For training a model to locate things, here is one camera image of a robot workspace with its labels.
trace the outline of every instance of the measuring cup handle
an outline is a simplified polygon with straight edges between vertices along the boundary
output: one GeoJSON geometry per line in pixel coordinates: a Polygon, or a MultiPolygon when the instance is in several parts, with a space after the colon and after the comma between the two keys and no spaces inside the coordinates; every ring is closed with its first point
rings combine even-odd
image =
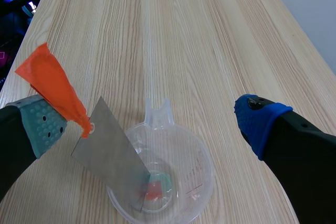
{"type": "Polygon", "coordinates": [[[170,101],[168,99],[164,99],[163,105],[158,110],[154,110],[151,107],[151,100],[146,98],[144,124],[154,130],[173,127],[174,119],[170,107],[170,101]]]}

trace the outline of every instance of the red measurement marking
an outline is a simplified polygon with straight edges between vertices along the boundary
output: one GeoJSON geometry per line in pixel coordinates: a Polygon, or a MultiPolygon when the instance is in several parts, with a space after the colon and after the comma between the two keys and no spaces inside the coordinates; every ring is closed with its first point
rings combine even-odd
{"type": "Polygon", "coordinates": [[[186,194],[188,194],[188,193],[190,193],[191,191],[193,191],[193,190],[195,190],[195,189],[199,188],[201,185],[203,185],[203,183],[202,183],[202,184],[200,184],[199,186],[196,186],[194,189],[190,190],[190,191],[189,191],[189,192],[187,192],[186,194]]]}

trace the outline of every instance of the clear plastic measuring cup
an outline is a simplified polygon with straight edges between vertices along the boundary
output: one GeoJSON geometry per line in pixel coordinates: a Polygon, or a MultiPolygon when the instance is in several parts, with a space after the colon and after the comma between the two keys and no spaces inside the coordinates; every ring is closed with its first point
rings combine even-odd
{"type": "Polygon", "coordinates": [[[213,191],[214,172],[209,152],[188,129],[174,124],[169,100],[158,110],[146,99],[145,121],[126,136],[151,173],[142,212],[122,209],[126,220],[138,223],[189,223],[205,208],[213,191]]]}

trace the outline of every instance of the wooden table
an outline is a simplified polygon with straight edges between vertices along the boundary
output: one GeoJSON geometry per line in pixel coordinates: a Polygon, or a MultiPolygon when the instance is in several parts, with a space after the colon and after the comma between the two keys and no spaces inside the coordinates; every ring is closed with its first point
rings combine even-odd
{"type": "MultiPolygon", "coordinates": [[[[124,129],[144,99],[172,104],[175,122],[208,147],[215,189],[194,223],[293,223],[289,200],[238,130],[244,93],[290,104],[336,134],[336,80],[280,0],[41,0],[0,94],[34,94],[13,70],[41,43],[64,68],[90,115],[102,95],[124,129]]],[[[18,179],[0,223],[125,223],[105,185],[70,157],[66,133],[18,179]]]]}

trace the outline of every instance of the metal plate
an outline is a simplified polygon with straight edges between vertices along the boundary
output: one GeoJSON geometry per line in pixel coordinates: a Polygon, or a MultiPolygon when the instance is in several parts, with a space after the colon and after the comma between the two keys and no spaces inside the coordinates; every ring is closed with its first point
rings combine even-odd
{"type": "Polygon", "coordinates": [[[150,173],[102,97],[90,122],[88,138],[78,140],[71,156],[112,189],[125,211],[141,211],[150,173]]]}

